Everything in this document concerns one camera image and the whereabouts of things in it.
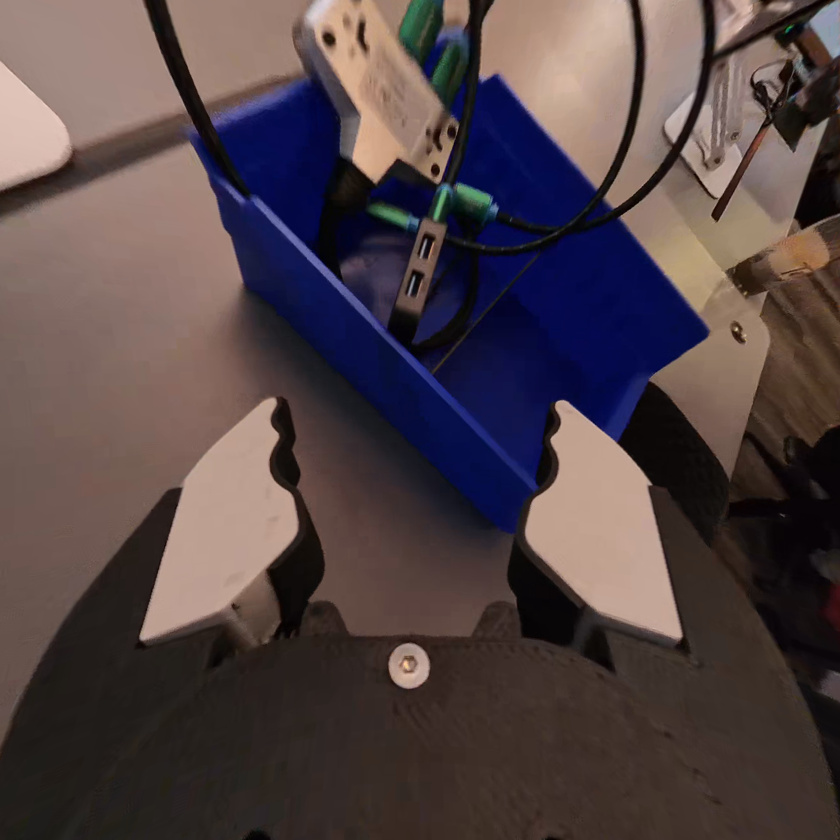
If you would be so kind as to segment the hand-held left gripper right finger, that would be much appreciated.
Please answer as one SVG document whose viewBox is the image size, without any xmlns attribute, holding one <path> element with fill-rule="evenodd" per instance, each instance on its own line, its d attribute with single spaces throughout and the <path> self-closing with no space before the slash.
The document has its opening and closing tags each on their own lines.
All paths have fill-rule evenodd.
<svg viewBox="0 0 840 840">
<path fill-rule="evenodd" d="M 566 401 L 550 405 L 537 488 L 508 565 L 524 637 L 580 652 L 607 631 L 666 649 L 681 644 L 652 488 L 584 414 Z"/>
</svg>

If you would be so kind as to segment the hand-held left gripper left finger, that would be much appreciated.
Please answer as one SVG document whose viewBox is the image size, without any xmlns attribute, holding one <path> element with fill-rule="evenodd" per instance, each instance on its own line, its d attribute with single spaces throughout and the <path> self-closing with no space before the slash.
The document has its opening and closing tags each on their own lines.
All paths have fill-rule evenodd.
<svg viewBox="0 0 840 840">
<path fill-rule="evenodd" d="M 271 397 L 188 473 L 140 630 L 143 646 L 216 629 L 246 650 L 299 629 L 325 563 L 298 487 L 295 443 L 288 402 Z"/>
</svg>

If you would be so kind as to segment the blue storage bin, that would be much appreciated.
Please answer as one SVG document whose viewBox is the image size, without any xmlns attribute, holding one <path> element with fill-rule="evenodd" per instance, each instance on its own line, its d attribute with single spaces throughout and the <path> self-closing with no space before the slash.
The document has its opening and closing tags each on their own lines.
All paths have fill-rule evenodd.
<svg viewBox="0 0 840 840">
<path fill-rule="evenodd" d="M 709 328 L 620 221 L 529 255 L 480 261 L 476 315 L 506 292 L 442 368 L 385 325 L 413 237 L 368 217 L 340 228 L 341 283 L 311 251 L 338 154 L 336 113 L 299 80 L 216 123 L 252 193 L 192 142 L 245 286 L 267 301 L 477 509 L 513 532 L 536 489 L 549 407 L 566 401 L 620 438 L 648 380 Z"/>
</svg>

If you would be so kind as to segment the black square adapter hub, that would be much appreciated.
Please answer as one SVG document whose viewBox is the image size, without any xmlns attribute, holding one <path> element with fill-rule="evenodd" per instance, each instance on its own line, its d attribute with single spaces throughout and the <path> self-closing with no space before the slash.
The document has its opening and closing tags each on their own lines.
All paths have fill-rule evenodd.
<svg viewBox="0 0 840 840">
<path fill-rule="evenodd" d="M 419 225 L 387 330 L 404 347 L 415 339 L 445 244 L 447 227 L 424 217 Z"/>
</svg>

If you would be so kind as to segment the person's printed black shirt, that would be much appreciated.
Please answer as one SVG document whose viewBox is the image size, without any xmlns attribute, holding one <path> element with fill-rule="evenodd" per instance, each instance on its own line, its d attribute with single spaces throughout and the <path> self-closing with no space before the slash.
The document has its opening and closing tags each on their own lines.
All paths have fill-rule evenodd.
<svg viewBox="0 0 840 840">
<path fill-rule="evenodd" d="M 751 444 L 780 498 L 730 502 L 727 523 L 742 540 L 749 591 L 799 679 L 838 698 L 838 426 L 814 444 L 795 436 L 776 458 Z"/>
</svg>

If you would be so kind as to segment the white tablet stand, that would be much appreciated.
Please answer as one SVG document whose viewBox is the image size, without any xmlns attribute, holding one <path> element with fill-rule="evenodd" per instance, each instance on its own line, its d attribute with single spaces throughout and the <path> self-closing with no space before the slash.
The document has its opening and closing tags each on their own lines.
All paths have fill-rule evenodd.
<svg viewBox="0 0 840 840">
<path fill-rule="evenodd" d="M 828 2 L 714 2 L 716 34 L 702 97 L 665 121 L 667 141 L 705 192 L 718 222 L 775 128 L 795 151 L 838 110 L 838 57 L 811 27 Z"/>
</svg>

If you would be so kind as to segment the instruction sheet display stand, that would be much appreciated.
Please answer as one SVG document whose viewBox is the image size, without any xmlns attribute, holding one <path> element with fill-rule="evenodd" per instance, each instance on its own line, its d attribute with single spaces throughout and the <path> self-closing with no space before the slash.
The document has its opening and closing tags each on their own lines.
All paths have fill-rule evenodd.
<svg viewBox="0 0 840 840">
<path fill-rule="evenodd" d="M 1 192 L 58 172 L 73 152 L 66 125 L 1 65 Z"/>
</svg>

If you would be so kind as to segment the silver adapter hub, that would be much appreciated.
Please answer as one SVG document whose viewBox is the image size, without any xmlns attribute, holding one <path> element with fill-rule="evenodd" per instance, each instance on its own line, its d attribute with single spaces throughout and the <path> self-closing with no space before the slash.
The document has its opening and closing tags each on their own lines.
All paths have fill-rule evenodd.
<svg viewBox="0 0 840 840">
<path fill-rule="evenodd" d="M 345 161 L 375 186 L 441 183 L 459 123 L 375 2 L 313 2 L 293 42 L 339 115 Z"/>
</svg>

